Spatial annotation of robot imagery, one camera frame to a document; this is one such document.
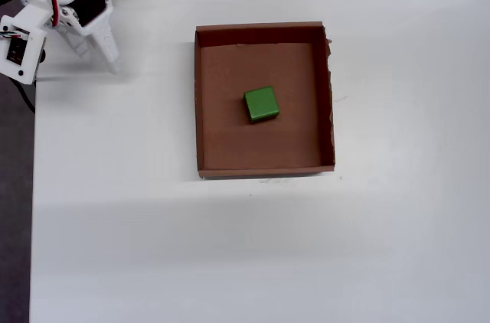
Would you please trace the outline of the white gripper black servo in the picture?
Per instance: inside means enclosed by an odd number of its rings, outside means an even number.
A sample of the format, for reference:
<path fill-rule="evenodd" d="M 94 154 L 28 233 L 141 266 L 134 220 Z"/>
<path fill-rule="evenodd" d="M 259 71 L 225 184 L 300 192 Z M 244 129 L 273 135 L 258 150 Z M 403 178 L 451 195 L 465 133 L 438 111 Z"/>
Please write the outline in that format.
<path fill-rule="evenodd" d="M 21 28 L 28 32 L 55 30 L 79 57 L 89 57 L 90 49 L 84 36 L 101 57 L 107 69 L 118 74 L 119 49 L 110 24 L 110 0 L 56 0 L 58 23 L 53 26 L 52 0 L 22 0 Z"/>

